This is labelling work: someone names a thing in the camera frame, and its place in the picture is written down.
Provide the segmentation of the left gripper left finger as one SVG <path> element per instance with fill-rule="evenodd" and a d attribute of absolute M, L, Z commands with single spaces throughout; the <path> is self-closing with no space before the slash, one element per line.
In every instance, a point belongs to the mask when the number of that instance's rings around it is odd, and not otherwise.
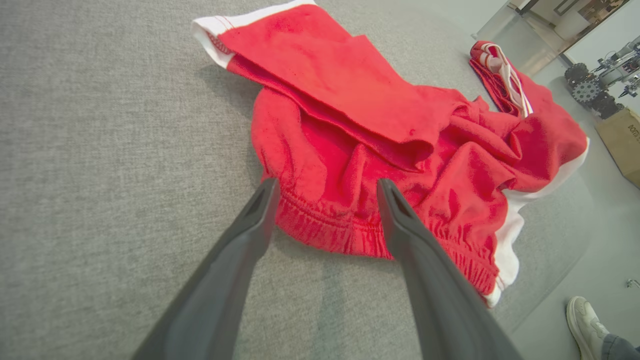
<path fill-rule="evenodd" d="M 231 360 L 250 280 L 275 226 L 281 189 L 266 178 L 132 356 Z"/>

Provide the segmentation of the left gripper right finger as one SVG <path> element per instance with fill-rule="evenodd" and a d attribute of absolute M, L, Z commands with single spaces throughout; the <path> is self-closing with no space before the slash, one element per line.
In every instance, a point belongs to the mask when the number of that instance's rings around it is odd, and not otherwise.
<path fill-rule="evenodd" d="M 521 359 L 476 290 L 390 179 L 378 180 L 377 198 L 387 249 L 404 274 L 423 359 Z"/>

